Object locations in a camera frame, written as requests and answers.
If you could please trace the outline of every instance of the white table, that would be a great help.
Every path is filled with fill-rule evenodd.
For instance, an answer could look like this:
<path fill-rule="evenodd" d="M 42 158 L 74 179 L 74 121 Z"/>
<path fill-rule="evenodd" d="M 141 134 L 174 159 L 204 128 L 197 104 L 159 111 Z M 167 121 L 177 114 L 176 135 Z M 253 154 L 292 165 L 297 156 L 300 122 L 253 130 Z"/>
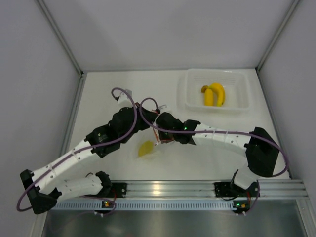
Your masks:
<path fill-rule="evenodd" d="M 181 121 L 199 120 L 213 127 L 237 131 L 253 131 L 262 127 L 277 141 L 276 132 L 266 101 L 254 69 L 231 70 L 247 74 L 253 107 L 246 113 L 236 115 L 192 112 L 184 106 L 185 70 L 180 71 L 132 71 L 88 73 L 76 118 L 70 147 L 75 146 L 94 128 L 107 124 L 119 110 L 111 96 L 113 87 L 132 90 L 133 99 L 140 102 L 145 97 L 153 97 L 159 105 L 167 104 L 172 113 Z M 145 108 L 153 109 L 150 102 Z M 138 148 L 142 142 L 153 136 L 148 129 L 135 134 L 121 149 L 100 161 L 83 168 L 72 177 L 82 177 L 88 172 L 105 171 L 112 180 L 223 180 L 231 179 L 236 169 L 242 167 L 246 159 L 235 153 L 214 148 L 192 145 L 159 145 L 159 151 L 149 158 L 138 158 Z M 280 155 L 275 173 L 285 164 Z M 289 174 L 277 177 L 289 179 Z"/>

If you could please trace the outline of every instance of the white tray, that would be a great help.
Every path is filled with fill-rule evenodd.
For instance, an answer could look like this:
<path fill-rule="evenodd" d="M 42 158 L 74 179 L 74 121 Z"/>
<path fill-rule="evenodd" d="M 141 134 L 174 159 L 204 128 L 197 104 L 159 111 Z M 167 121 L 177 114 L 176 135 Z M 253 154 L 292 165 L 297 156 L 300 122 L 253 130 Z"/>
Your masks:
<path fill-rule="evenodd" d="M 219 82 L 225 88 L 226 100 L 221 107 L 204 105 L 201 88 L 213 82 Z M 185 104 L 190 110 L 243 112 L 251 107 L 249 91 L 247 75 L 243 73 L 212 69 L 189 69 L 186 73 Z"/>

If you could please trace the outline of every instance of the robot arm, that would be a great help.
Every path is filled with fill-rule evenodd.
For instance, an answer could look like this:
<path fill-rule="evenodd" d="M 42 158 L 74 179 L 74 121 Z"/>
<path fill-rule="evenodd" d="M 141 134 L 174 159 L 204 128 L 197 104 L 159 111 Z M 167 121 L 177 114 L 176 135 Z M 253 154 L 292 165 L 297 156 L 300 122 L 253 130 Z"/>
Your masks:
<path fill-rule="evenodd" d="M 113 115 L 108 124 L 94 129 L 77 146 L 49 165 L 33 172 L 25 170 L 20 174 L 24 188 L 32 186 L 27 195 L 35 214 L 46 212 L 56 203 L 71 198 L 84 195 L 106 197 L 112 187 L 106 173 L 100 171 L 95 175 L 76 180 L 67 180 L 67 176 L 82 166 L 118 150 L 121 143 L 126 143 L 133 134 L 149 128 L 150 126 L 141 117 L 162 130 L 171 131 L 158 131 L 161 140 L 175 140 L 181 144 L 213 145 L 247 158 L 248 164 L 234 177 L 234 184 L 244 190 L 260 176 L 271 177 L 273 174 L 278 156 L 276 148 L 258 139 L 229 134 L 225 130 L 201 124 L 196 120 L 181 122 L 170 113 L 164 112 L 165 107 L 150 112 L 137 103 L 137 121 L 132 132 L 119 142 L 102 146 L 103 143 L 114 141 L 125 135 L 134 122 L 134 110 L 128 107 L 130 103 L 128 104 L 126 95 L 123 93 L 117 99 L 123 108 Z M 255 128 L 252 133 L 273 141 L 262 128 Z"/>

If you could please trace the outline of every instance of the ventilation grille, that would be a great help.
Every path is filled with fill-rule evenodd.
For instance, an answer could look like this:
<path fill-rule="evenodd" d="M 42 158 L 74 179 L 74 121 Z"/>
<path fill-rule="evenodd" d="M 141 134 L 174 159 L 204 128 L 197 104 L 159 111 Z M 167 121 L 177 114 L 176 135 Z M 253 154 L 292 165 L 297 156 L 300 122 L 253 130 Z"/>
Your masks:
<path fill-rule="evenodd" d="M 232 201 L 116 201 L 116 210 L 234 210 Z M 58 203 L 53 210 L 109 210 L 102 201 L 71 200 Z"/>

